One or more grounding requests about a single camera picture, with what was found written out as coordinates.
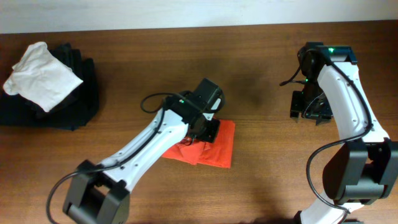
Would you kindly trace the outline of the red printed t-shirt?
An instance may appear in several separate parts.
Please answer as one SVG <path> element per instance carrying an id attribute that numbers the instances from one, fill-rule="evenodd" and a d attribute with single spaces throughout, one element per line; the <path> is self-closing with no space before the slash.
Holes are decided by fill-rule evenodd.
<path id="1" fill-rule="evenodd" d="M 229 169 L 232 163 L 235 127 L 232 120 L 222 119 L 214 143 L 199 140 L 192 142 L 192 138 L 185 137 L 165 151 L 162 157 L 191 165 L 203 164 Z"/>

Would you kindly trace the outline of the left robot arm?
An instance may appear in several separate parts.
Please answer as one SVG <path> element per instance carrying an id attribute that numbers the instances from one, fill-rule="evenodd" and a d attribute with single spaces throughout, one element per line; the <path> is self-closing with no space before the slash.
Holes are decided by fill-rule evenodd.
<path id="1" fill-rule="evenodd" d="M 189 136 L 214 142 L 220 122 L 213 118 L 224 106 L 219 91 L 164 93 L 151 123 L 131 142 L 95 165 L 82 162 L 68 175 L 63 212 L 75 223 L 126 223 L 130 194 L 161 155 Z"/>

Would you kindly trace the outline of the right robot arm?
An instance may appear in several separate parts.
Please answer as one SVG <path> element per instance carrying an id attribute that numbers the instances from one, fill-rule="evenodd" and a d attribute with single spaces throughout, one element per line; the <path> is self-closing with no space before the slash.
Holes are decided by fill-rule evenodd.
<path id="1" fill-rule="evenodd" d="M 397 142 L 382 128 L 366 98 L 358 61 L 349 46 L 307 42 L 297 53 L 303 89 L 292 93 L 291 118 L 317 124 L 335 120 L 339 140 L 316 149 L 306 178 L 316 200 L 294 216 L 295 223 L 347 223 L 355 210 L 389 196 L 397 180 Z M 310 176 L 313 159 L 339 146 L 322 173 L 318 193 Z"/>

